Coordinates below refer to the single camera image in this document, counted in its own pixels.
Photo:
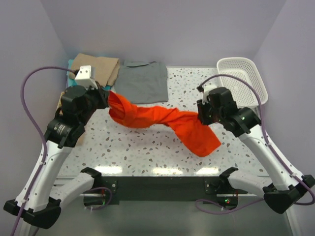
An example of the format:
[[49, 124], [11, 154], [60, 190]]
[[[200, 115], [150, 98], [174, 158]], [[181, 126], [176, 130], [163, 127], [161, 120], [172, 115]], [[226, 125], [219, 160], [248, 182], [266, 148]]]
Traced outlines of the orange t-shirt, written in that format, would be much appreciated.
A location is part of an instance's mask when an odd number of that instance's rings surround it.
[[112, 91], [108, 104], [109, 115], [116, 123], [128, 128], [148, 128], [155, 124], [170, 127], [185, 147], [199, 157], [205, 157], [221, 146], [219, 138], [210, 127], [201, 123], [196, 112], [161, 106], [140, 107]]

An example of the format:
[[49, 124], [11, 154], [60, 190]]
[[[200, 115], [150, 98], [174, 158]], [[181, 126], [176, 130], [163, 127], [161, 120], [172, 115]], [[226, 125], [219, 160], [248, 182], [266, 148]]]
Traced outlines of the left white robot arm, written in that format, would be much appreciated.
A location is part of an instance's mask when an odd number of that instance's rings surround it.
[[61, 106], [47, 125], [44, 143], [38, 161], [22, 192], [5, 202], [3, 209], [33, 226], [51, 227], [62, 208], [76, 195], [85, 191], [98, 192], [102, 187], [101, 174], [91, 168], [84, 169], [71, 187], [52, 194], [55, 179], [79, 138], [85, 125], [97, 109], [106, 109], [110, 92], [101, 86], [68, 87], [61, 96]]

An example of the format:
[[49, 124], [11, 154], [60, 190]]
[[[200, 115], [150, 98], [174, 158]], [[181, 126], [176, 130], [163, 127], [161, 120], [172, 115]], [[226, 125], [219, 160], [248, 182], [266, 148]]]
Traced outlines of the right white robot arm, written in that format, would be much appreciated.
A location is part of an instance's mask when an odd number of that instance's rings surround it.
[[268, 144], [260, 118], [248, 107], [238, 108], [229, 89], [210, 85], [200, 91], [203, 97], [197, 101], [197, 107], [201, 123], [223, 125], [251, 150], [268, 174], [256, 177], [231, 167], [220, 175], [222, 192], [245, 190], [263, 198], [274, 212], [283, 214], [314, 186], [312, 175], [302, 174], [276, 145]]

